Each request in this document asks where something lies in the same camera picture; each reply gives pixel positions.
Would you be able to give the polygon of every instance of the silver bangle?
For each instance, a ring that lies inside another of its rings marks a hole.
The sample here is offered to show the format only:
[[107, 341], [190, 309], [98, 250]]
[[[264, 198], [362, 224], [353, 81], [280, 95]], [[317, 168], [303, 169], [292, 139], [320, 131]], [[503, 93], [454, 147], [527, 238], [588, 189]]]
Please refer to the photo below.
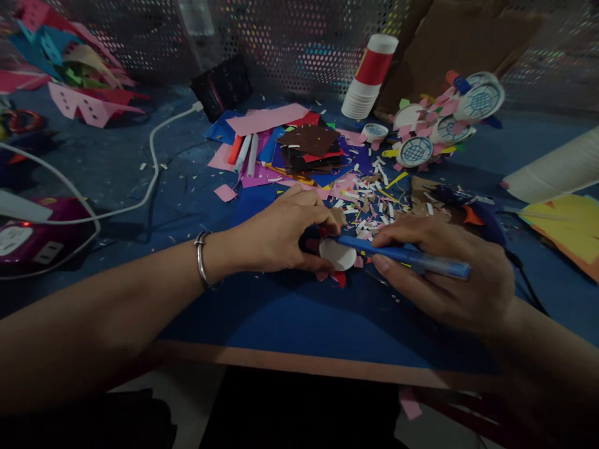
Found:
[[204, 281], [204, 286], [207, 289], [212, 288], [212, 285], [208, 283], [208, 279], [206, 278], [206, 272], [204, 271], [204, 262], [202, 259], [202, 246], [204, 246], [204, 239], [212, 234], [212, 231], [202, 231], [198, 234], [193, 244], [198, 248], [198, 269], [200, 270], [200, 276], [202, 277], [202, 281]]

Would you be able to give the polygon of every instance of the right hand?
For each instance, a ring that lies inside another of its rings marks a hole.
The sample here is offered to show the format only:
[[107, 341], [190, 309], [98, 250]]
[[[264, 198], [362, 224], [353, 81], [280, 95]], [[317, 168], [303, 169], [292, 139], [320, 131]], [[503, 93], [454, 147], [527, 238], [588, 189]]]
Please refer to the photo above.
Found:
[[422, 251], [467, 262], [467, 281], [426, 272], [424, 276], [379, 254], [374, 265], [389, 283], [439, 322], [480, 336], [492, 336], [509, 324], [520, 302], [515, 297], [512, 265], [501, 246], [452, 224], [406, 215], [384, 227], [373, 240], [380, 248], [412, 243]]

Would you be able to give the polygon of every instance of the left hand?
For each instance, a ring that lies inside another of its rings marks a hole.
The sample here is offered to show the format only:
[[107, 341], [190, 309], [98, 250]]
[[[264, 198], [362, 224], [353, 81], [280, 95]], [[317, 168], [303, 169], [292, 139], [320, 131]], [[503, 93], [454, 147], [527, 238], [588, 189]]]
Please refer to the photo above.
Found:
[[[329, 261], [300, 250], [300, 237], [312, 225], [324, 226], [329, 234], [339, 234], [333, 214], [316, 192], [295, 185], [248, 221], [209, 236], [205, 249], [207, 253], [227, 254], [233, 272], [272, 273], [293, 268], [333, 273]], [[211, 241], [216, 243], [212, 248]]]

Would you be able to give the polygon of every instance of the hand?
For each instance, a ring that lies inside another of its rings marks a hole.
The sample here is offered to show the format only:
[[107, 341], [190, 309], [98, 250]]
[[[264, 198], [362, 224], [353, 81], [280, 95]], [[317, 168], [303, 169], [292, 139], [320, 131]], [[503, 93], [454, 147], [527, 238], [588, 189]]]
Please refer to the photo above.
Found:
[[295, 268], [332, 273], [334, 268], [329, 261], [300, 250], [300, 237], [312, 225], [322, 225], [328, 233], [339, 234], [333, 214], [316, 192], [295, 185], [245, 223], [214, 234], [213, 241], [219, 243], [212, 246], [212, 252], [228, 253], [228, 263], [235, 267], [232, 271]]
[[406, 215], [383, 228], [373, 240], [380, 248], [412, 243], [435, 256], [454, 258], [472, 267], [467, 281], [427, 272], [424, 276], [384, 256], [374, 265], [389, 283], [419, 309], [438, 320], [479, 335], [500, 332], [519, 300], [514, 270], [503, 248], [434, 218]]

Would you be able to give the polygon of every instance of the stack of paper cups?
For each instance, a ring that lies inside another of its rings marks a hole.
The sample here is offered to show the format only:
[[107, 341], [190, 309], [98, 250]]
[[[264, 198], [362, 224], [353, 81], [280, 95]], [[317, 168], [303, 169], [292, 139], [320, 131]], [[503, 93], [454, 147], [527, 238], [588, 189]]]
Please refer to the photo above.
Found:
[[504, 178], [527, 203], [544, 203], [599, 182], [599, 127]]
[[355, 120], [368, 117], [379, 95], [398, 40], [386, 34], [373, 34], [358, 67], [355, 78], [349, 85], [341, 112]]

